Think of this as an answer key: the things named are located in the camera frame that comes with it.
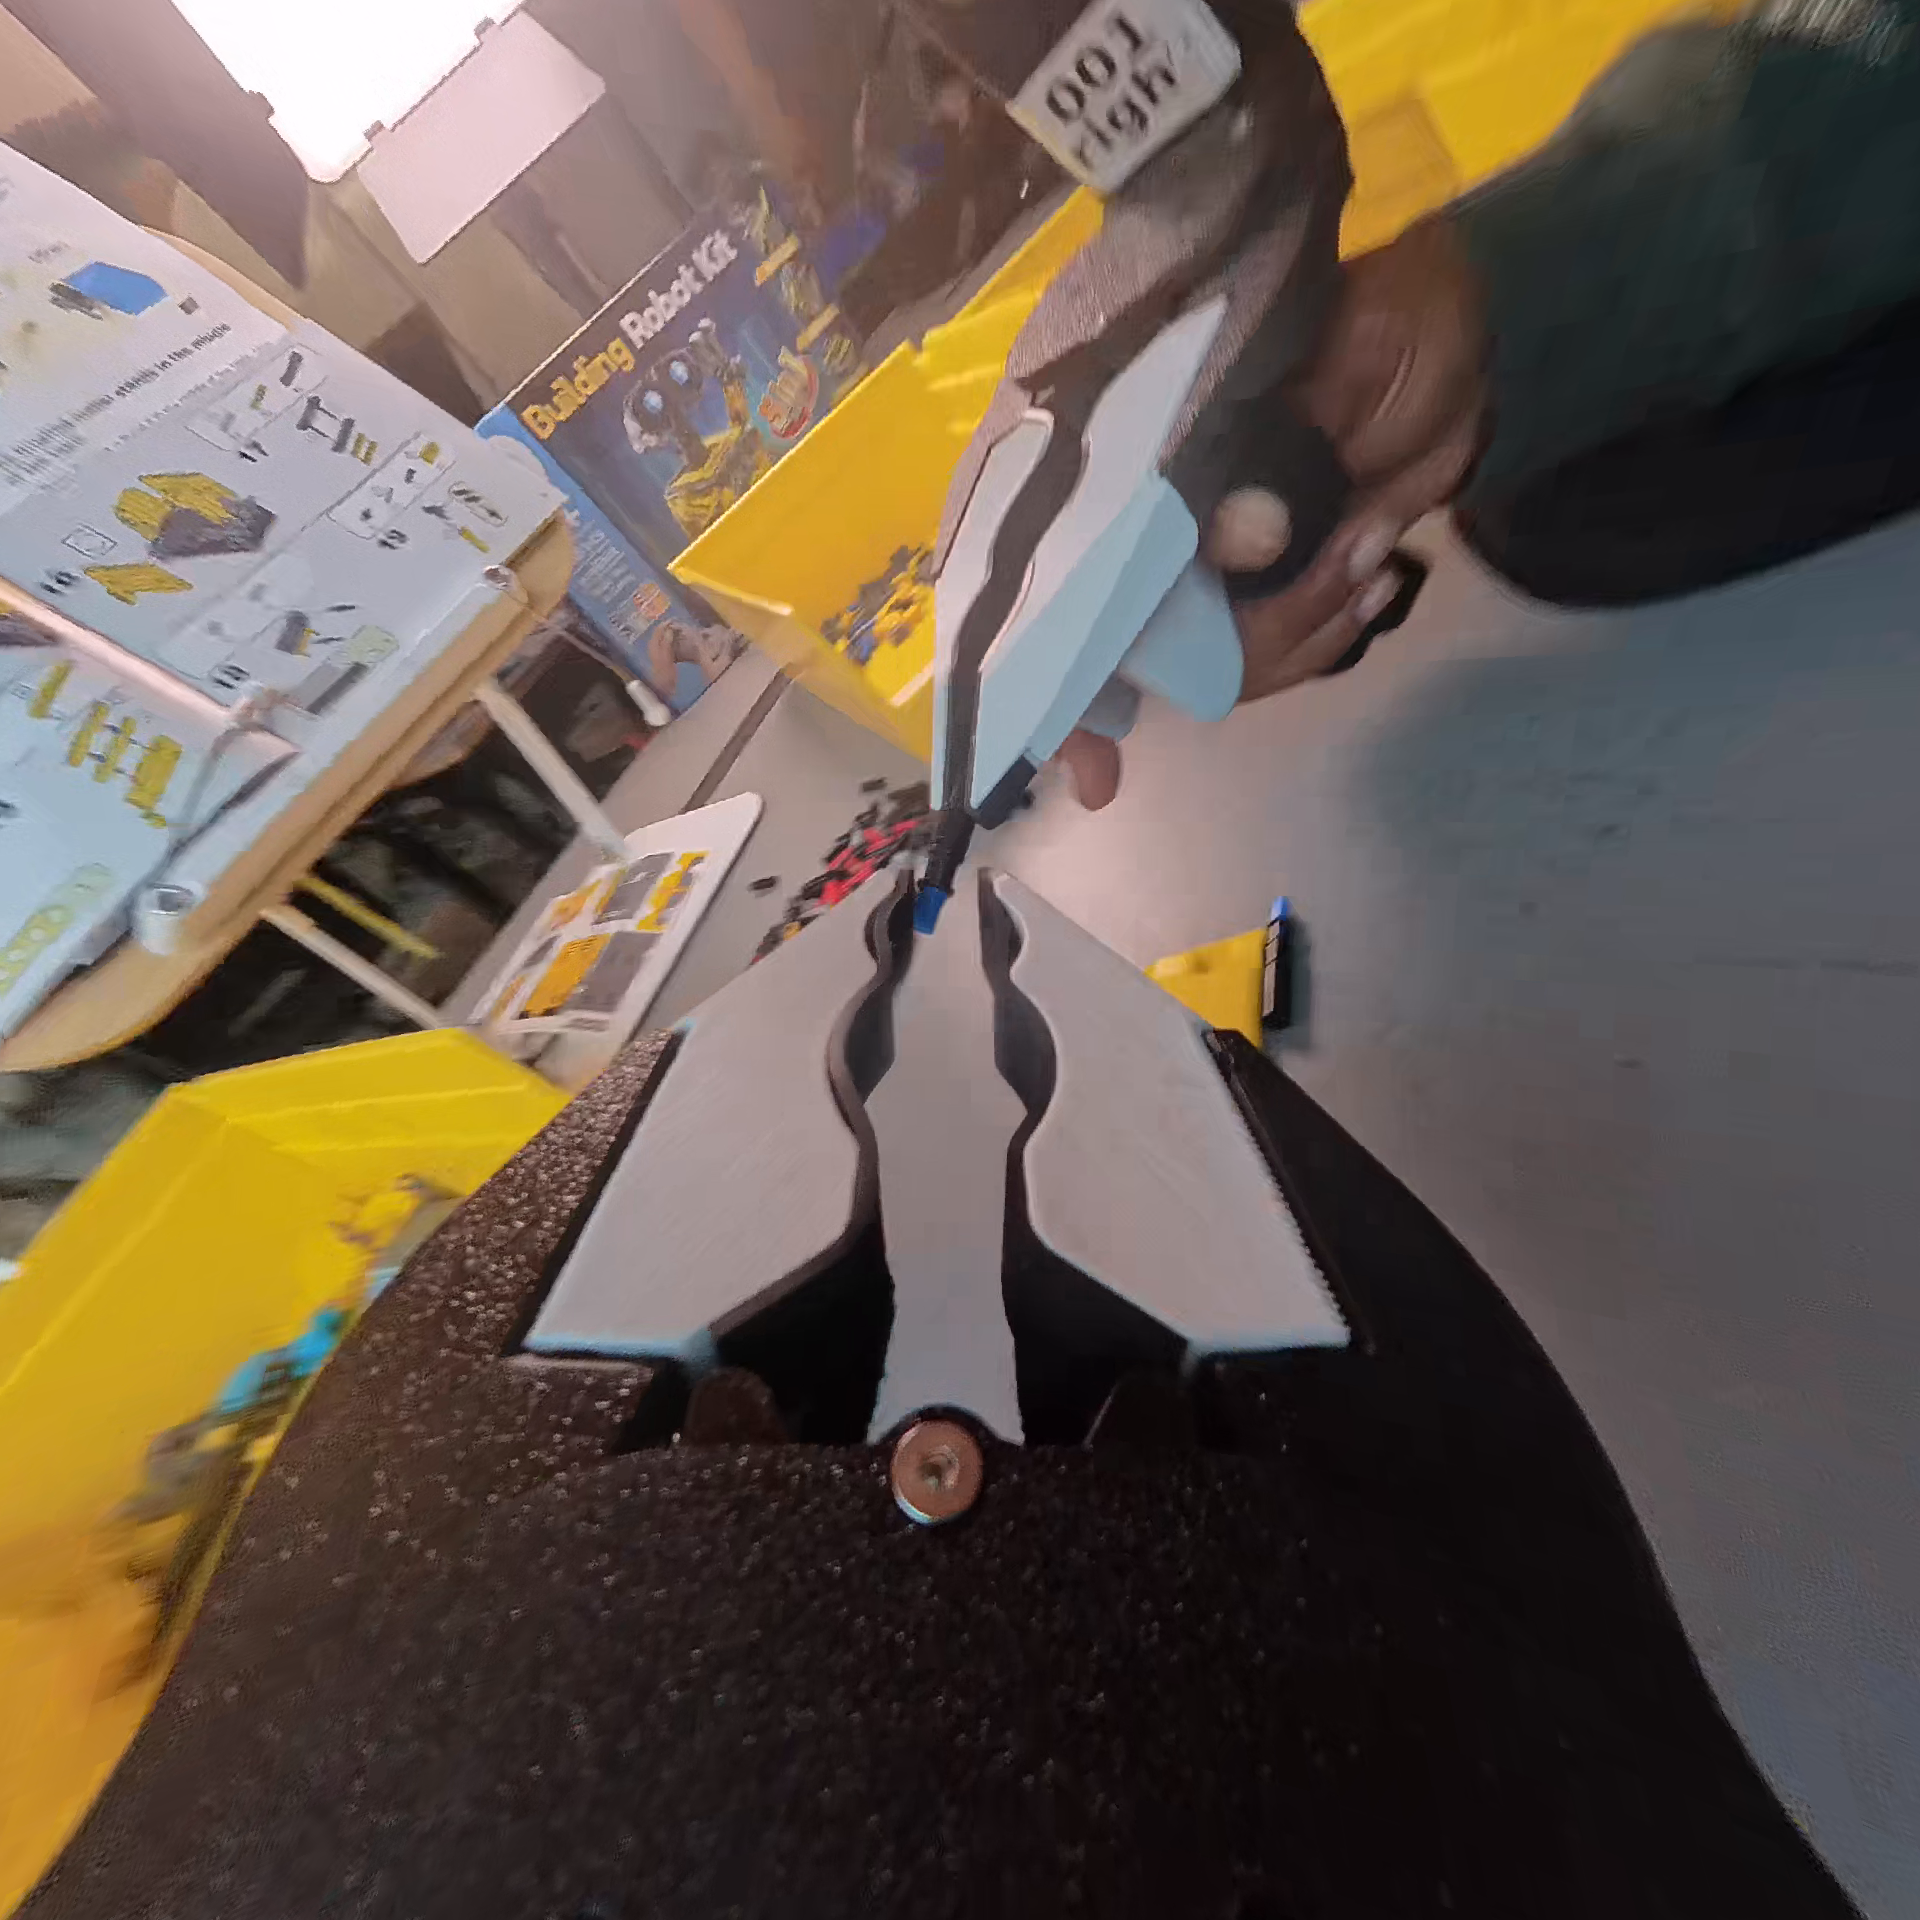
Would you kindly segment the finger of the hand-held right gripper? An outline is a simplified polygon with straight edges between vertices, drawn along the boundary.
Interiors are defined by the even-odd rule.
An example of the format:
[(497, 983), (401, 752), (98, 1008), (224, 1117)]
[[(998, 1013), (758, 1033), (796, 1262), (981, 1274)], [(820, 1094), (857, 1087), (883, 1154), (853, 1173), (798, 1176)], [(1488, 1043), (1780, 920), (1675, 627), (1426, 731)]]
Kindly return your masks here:
[(1046, 375), (992, 449), (998, 497), (972, 601), (972, 824), (996, 829), (1081, 726), (1197, 549), (1164, 446), (1210, 357), (1225, 297)]
[(1018, 506), (1046, 464), (1051, 422), (1020, 416), (990, 449), (936, 587), (933, 795), (972, 819), (1008, 819), (1030, 783), (1018, 767), (1049, 702), (1027, 614), (1038, 549)]

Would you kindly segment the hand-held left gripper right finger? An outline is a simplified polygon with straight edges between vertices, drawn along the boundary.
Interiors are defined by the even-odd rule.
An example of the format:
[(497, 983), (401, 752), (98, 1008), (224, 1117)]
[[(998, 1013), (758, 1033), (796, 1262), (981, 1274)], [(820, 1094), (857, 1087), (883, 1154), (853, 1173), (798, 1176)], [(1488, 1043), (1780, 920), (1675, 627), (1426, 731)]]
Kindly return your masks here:
[(976, 902), (1040, 1254), (1170, 1335), (1178, 1360), (1349, 1347), (1214, 1032), (1024, 881), (982, 872)]

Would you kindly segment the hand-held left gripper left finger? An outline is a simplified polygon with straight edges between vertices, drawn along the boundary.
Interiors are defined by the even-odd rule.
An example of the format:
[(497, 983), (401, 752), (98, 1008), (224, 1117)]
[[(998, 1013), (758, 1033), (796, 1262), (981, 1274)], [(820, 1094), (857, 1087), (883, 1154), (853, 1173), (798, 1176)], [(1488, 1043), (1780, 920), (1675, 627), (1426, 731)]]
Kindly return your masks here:
[(914, 875), (883, 872), (678, 1023), (524, 1349), (723, 1365), (876, 1199), (872, 1091), (894, 1061)]

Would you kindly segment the heap of blue grey parts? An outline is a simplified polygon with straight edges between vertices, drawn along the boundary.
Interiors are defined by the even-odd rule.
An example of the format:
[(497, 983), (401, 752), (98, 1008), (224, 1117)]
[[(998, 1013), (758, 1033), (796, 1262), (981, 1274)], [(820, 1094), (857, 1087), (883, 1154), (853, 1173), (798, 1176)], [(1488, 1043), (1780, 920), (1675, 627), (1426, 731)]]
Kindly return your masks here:
[(928, 544), (901, 544), (880, 574), (824, 619), (824, 641), (846, 661), (867, 669), (876, 656), (912, 641), (933, 614), (937, 567)]

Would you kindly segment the yellow plastic bin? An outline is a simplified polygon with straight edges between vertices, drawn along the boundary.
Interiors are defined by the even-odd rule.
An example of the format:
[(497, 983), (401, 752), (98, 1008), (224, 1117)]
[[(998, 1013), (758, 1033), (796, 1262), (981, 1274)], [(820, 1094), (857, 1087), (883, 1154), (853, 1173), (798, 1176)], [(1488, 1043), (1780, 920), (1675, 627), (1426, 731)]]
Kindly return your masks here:
[(672, 560), (672, 574), (781, 673), (901, 752), (928, 762), (933, 615), (857, 669), (824, 623), (901, 544), (936, 546), (960, 455), (1005, 354), (1051, 277), (1099, 226), (1076, 187), (996, 253), (957, 296), (867, 374), (804, 441)]
[(1310, 2), (1299, 21), (1349, 131), (1340, 254), (1393, 242), (1539, 149), (1622, 53), (1734, 2)]
[(2, 1305), (4, 1917), (105, 1787), (202, 1603), (161, 1674), (112, 1693), (139, 1603), (105, 1526), (148, 1442), (350, 1286), (338, 1223), (409, 1173), (467, 1200), (564, 1104), (449, 1029), (208, 1075), (164, 1094), (20, 1257)]

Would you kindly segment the yellow lego block assembly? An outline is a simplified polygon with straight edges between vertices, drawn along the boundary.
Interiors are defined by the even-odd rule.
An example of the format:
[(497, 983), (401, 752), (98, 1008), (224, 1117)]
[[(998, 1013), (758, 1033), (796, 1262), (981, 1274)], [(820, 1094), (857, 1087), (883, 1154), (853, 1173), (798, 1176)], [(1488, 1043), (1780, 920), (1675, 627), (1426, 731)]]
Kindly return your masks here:
[(1169, 998), (1221, 1033), (1265, 1047), (1267, 931), (1249, 928), (1227, 941), (1169, 953), (1146, 969)]

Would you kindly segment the person's right forearm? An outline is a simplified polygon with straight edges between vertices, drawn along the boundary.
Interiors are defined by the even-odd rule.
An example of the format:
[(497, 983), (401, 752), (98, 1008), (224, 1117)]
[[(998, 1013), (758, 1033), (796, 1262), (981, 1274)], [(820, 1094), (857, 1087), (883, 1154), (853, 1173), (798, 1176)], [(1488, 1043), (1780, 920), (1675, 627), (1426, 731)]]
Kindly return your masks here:
[(1644, 607), (1915, 512), (1915, 5), (1665, 25), (1448, 219), (1490, 346), (1456, 528), (1528, 598)]

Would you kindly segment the pile of small lego pieces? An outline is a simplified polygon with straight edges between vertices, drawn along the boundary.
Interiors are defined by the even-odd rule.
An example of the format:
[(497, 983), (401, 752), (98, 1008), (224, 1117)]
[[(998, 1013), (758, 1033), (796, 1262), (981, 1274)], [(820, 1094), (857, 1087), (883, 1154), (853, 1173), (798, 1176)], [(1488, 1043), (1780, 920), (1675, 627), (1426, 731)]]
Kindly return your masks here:
[(912, 867), (928, 846), (936, 808), (928, 783), (892, 785), (874, 778), (857, 790), (850, 824), (819, 856), (800, 881), (758, 881), (755, 889), (779, 895), (779, 917), (762, 933), (750, 965), (798, 941), (814, 922), (849, 902), (878, 874)]

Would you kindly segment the person's right hand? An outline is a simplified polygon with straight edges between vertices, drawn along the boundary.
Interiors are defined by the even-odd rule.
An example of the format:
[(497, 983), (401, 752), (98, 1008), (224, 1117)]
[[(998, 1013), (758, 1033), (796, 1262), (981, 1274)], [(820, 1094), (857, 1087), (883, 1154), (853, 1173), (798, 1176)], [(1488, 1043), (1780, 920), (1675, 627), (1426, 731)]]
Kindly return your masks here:
[(1402, 591), (1393, 554), (1445, 509), (1482, 443), (1484, 301), (1449, 213), (1342, 266), (1286, 398), (1350, 480), (1342, 523), (1286, 591), (1237, 611), (1238, 705), (1331, 677)]

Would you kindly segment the printed parts leaflet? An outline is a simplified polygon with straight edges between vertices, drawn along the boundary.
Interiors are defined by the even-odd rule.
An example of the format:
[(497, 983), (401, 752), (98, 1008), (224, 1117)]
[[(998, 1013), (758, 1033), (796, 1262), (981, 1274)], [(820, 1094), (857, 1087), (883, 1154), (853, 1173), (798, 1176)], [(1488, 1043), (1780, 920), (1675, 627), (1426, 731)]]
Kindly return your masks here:
[(659, 851), (604, 867), (556, 898), (477, 1005), (499, 1041), (606, 1033), (668, 936), (688, 915), (706, 849)]

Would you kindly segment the robot kit box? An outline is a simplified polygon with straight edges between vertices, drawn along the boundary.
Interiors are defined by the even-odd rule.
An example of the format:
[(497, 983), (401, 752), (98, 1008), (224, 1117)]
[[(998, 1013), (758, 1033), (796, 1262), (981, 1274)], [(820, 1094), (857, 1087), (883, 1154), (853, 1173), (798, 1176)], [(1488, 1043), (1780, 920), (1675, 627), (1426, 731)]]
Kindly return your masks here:
[(857, 359), (781, 195), (748, 171), (477, 424), (561, 493), (569, 607), (657, 718), (744, 648), (674, 562), (827, 418)]

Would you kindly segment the wooden stand board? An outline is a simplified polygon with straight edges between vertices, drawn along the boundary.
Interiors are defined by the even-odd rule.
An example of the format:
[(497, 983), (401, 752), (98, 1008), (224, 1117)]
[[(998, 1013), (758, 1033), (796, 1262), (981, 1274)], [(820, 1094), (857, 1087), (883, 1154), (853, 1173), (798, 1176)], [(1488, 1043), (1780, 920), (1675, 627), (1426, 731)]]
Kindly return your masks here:
[[(334, 344), (347, 347), (344, 342), (324, 333), (312, 321), (301, 321), (286, 310), (269, 304), (253, 289), (232, 277), (220, 264), (194, 257), (193, 250), (169, 242), (178, 253), (197, 259), (233, 290), (243, 294), (257, 307), (269, 312), (286, 329), (309, 326), (326, 335)], [(525, 565), (532, 582), (532, 598), (539, 611), (556, 609), (564, 587), (569, 562), (569, 537), (552, 535), (542, 539), (538, 557)], [(89, 1054), (109, 1053), (124, 1041), (150, 1029), (178, 1001), (193, 992), (208, 971), (212, 971), (226, 953), (258, 925), (268, 905), (282, 904), (296, 887), (296, 881), (313, 865), (331, 837), (344, 831), (366, 805), (370, 805), (401, 773), (420, 754), (420, 750), (437, 736), (445, 722), (473, 701), (481, 681), (494, 677), (497, 663), (529, 634), (538, 615), (517, 619), (512, 632), (497, 641), (494, 650), (483, 658), (481, 673), (468, 675), (462, 690), (445, 696), (420, 722), (416, 735), (409, 735), (377, 770), (347, 783), (324, 801), (317, 810), (305, 815), (305, 825), (296, 829), (292, 846), (282, 851), (268, 872), (257, 874), (257, 887), (244, 897), (228, 897), (208, 915), (208, 927), (198, 928), (187, 941), (186, 957), (154, 959), (133, 952), (121, 952), (104, 962), (86, 967), (72, 976), (67, 985), (51, 998), (36, 1016), (20, 1027), (11, 1039), (4, 1039), (4, 1069), (32, 1065), (72, 1065)]]

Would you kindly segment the studio light panel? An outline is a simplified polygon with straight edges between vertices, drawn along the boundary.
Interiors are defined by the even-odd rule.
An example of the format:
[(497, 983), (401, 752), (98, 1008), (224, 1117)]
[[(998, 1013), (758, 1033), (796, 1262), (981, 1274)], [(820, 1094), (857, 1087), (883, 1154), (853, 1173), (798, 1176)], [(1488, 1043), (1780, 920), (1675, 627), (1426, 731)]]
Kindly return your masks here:
[(608, 97), (525, 5), (180, 2), (315, 186), (355, 178), (426, 266)]

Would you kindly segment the printed task sheet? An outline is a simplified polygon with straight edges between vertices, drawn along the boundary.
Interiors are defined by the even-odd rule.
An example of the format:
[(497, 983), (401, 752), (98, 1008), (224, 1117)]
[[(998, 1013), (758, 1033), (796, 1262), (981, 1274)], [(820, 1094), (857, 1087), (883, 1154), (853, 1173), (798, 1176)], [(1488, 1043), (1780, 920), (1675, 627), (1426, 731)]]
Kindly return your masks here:
[(2, 149), (2, 511), (275, 347), (197, 259)]

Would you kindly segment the white stand post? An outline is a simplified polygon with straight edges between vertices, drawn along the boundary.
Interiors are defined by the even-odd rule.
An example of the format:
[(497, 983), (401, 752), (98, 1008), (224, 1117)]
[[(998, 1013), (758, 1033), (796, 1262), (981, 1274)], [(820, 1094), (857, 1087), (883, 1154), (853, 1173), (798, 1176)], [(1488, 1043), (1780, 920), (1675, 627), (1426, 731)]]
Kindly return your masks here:
[[(604, 861), (616, 867), (624, 867), (628, 861), (628, 837), (618, 831), (590, 786), (574, 776), (561, 747), (507, 694), (502, 681), (483, 679), (473, 690), (473, 698), (494, 722), (497, 731), (515, 745), (530, 773), (546, 786), (552, 798), (563, 805), (578, 835)], [(292, 941), (306, 953), (322, 961), (324, 967), (346, 976), (356, 990), (370, 994), (398, 1021), (426, 1032), (449, 1029), (449, 1021), (437, 1005), (411, 992), (405, 983), (377, 967), (374, 961), (338, 943), (292, 902), (268, 905), (258, 920), (264, 927), (273, 927), (278, 936)]]

